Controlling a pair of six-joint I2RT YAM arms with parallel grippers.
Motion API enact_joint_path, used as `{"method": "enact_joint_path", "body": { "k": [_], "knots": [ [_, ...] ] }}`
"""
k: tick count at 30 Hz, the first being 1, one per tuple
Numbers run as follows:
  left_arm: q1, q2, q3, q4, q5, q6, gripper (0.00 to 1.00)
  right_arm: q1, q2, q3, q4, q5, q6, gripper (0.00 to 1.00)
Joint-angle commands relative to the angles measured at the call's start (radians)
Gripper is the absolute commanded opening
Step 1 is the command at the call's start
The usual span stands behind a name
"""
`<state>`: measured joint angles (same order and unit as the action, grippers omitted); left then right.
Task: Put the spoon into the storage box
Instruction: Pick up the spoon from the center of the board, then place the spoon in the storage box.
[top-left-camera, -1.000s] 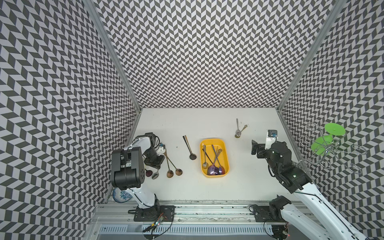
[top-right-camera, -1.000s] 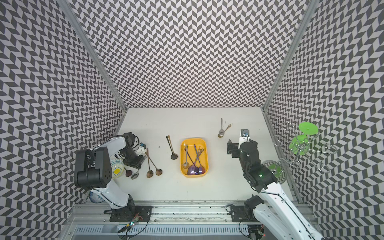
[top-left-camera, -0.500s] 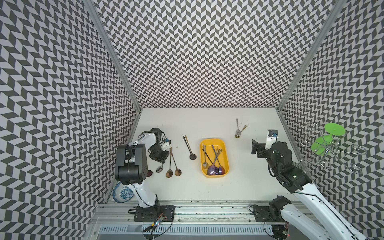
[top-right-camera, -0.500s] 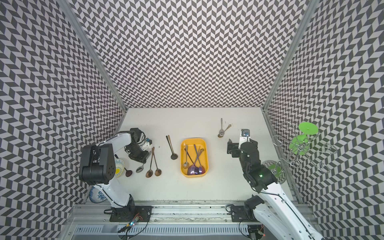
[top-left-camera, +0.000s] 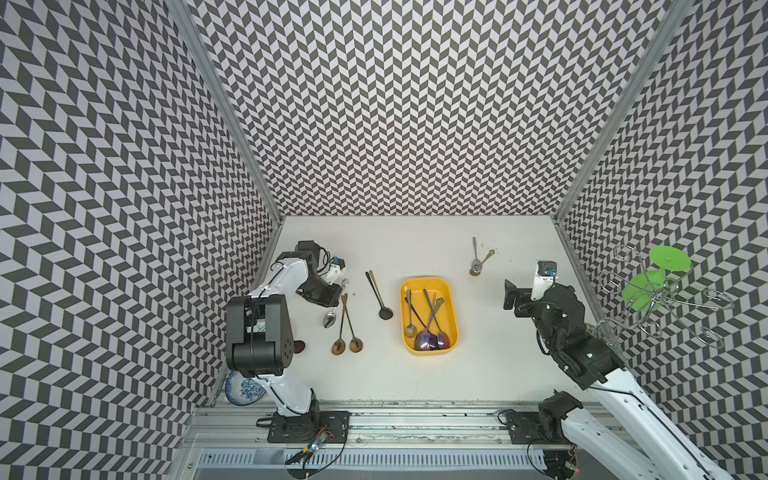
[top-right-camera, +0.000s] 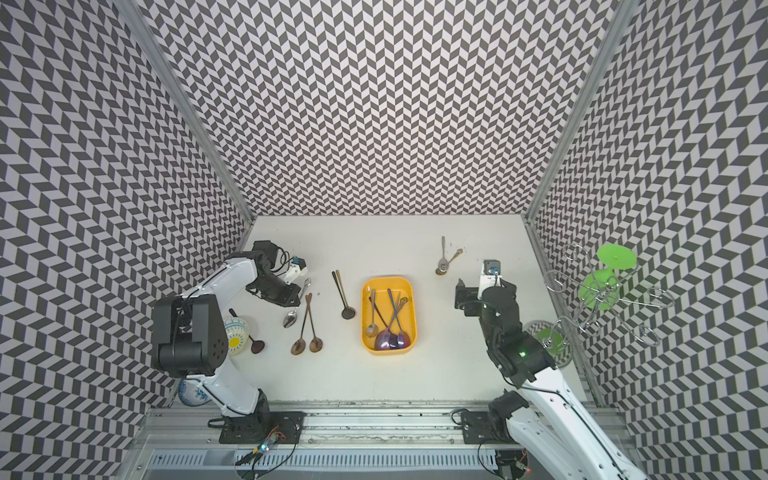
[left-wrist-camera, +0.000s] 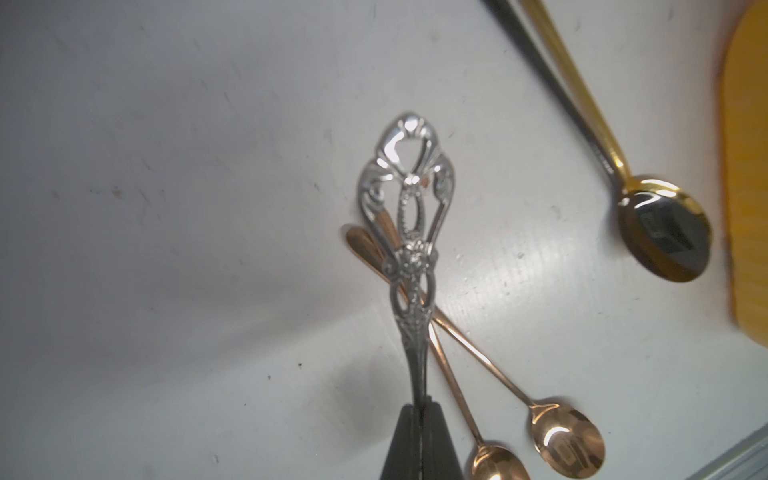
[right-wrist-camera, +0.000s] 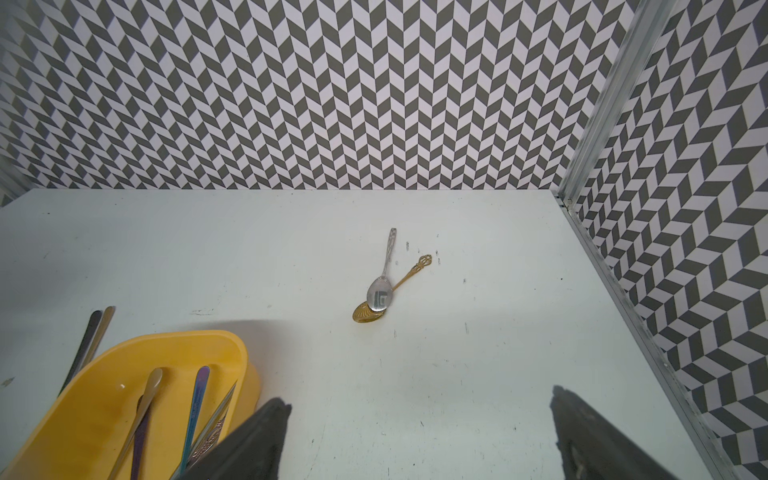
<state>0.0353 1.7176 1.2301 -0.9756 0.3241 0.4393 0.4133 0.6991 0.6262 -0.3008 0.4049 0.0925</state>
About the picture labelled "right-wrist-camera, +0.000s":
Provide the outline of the purple iridescent spoon dark handle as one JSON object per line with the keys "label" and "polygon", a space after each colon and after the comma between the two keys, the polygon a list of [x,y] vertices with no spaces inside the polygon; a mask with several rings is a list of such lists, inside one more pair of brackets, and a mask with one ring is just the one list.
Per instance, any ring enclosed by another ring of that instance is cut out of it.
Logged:
{"label": "purple iridescent spoon dark handle", "polygon": [[145,449],[146,436],[149,427],[151,408],[148,407],[142,416],[134,435],[133,454],[130,470],[130,479],[139,480],[142,473],[142,459]]}

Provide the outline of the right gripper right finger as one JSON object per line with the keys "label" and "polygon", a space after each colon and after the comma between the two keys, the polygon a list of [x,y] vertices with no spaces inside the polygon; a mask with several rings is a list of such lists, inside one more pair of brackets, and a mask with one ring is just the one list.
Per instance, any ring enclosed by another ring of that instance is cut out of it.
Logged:
{"label": "right gripper right finger", "polygon": [[554,386],[550,409],[566,479],[675,478],[576,393]]}

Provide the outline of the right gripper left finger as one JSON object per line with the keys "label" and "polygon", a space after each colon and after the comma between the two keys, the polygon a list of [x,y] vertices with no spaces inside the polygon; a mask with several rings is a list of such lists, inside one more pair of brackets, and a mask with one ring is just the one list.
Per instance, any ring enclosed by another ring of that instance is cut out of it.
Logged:
{"label": "right gripper left finger", "polygon": [[180,479],[275,480],[292,406],[272,398]]}

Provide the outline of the yellow plastic storage box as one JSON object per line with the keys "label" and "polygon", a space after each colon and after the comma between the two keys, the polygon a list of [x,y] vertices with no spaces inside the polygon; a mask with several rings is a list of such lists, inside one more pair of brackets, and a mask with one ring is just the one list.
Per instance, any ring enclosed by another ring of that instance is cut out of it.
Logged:
{"label": "yellow plastic storage box", "polygon": [[247,348],[223,330],[146,335],[123,342],[86,366],[57,398],[5,469],[5,479],[105,479],[134,420],[151,372],[163,379],[150,408],[144,479],[168,479],[179,465],[194,380],[211,369],[198,425],[231,399],[221,434],[255,411],[261,382]]}

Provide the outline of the rainbow handle purple spoon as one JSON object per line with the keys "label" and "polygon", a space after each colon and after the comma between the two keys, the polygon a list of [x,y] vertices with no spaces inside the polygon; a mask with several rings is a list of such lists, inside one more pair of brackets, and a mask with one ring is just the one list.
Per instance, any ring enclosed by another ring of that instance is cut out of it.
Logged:
{"label": "rainbow handle purple spoon", "polygon": [[207,365],[202,366],[197,371],[197,374],[195,376],[187,428],[185,433],[185,440],[183,444],[181,460],[179,463],[179,467],[177,469],[178,475],[180,475],[186,469],[186,465],[192,453],[195,430],[197,427],[200,410],[202,407],[202,402],[203,402],[205,391],[207,388],[209,376],[210,376],[210,367]]}

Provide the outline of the plain silver spoon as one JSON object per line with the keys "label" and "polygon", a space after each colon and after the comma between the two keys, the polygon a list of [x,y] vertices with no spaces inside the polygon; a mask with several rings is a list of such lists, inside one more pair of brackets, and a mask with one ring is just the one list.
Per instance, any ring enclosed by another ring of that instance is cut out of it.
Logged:
{"label": "plain silver spoon", "polygon": [[131,447],[136,431],[141,421],[145,417],[149,407],[151,406],[151,403],[154,400],[154,397],[158,393],[162,380],[163,380],[163,368],[162,367],[155,368],[150,373],[147,379],[143,394],[138,403],[138,408],[136,410],[134,420],[129,428],[125,441],[123,442],[121,450],[119,451],[119,454],[109,473],[109,476],[107,477],[108,480],[114,480],[117,477],[121,469],[122,463],[125,457],[127,456],[128,450]]}

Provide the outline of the ornate silver gold spoon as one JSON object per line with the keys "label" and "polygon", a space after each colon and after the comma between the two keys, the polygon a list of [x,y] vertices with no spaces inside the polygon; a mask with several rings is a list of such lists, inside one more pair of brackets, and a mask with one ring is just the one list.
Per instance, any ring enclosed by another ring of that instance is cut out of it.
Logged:
{"label": "ornate silver gold spoon", "polygon": [[214,413],[211,415],[211,417],[209,418],[209,420],[201,430],[197,439],[194,441],[192,445],[192,453],[189,459],[187,460],[186,464],[184,465],[184,467],[178,466],[176,470],[173,472],[171,479],[178,479],[181,473],[187,467],[190,467],[194,462],[196,462],[204,454],[204,451],[207,449],[206,444],[208,445],[211,444],[209,439],[212,438],[214,433],[216,431],[219,431],[220,427],[223,425],[223,421],[226,416],[231,399],[233,397],[235,388],[236,388],[236,385],[233,384],[230,390],[228,391],[228,393],[226,394],[226,396],[219,403],[216,410],[214,411]]}

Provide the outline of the silver ornate handle spoon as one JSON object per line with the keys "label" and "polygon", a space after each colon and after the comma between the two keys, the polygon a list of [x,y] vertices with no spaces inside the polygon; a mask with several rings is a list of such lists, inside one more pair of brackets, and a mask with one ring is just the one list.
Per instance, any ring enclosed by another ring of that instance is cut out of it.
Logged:
{"label": "silver ornate handle spoon", "polygon": [[391,304],[394,287],[388,277],[391,258],[397,237],[397,229],[391,228],[386,245],[386,255],[382,273],[377,277],[367,291],[366,303],[373,312],[383,312]]}

